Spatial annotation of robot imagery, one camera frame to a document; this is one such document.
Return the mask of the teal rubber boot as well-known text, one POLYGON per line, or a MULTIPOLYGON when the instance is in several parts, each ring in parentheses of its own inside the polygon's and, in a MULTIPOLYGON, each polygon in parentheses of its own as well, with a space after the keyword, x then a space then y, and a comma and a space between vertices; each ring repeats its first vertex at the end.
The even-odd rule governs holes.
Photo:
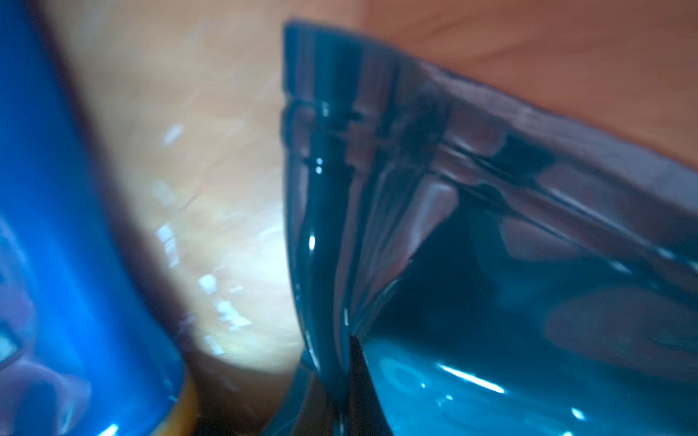
POLYGON ((283 86, 305 346, 265 434, 696 434, 696 171, 307 22, 283 86))

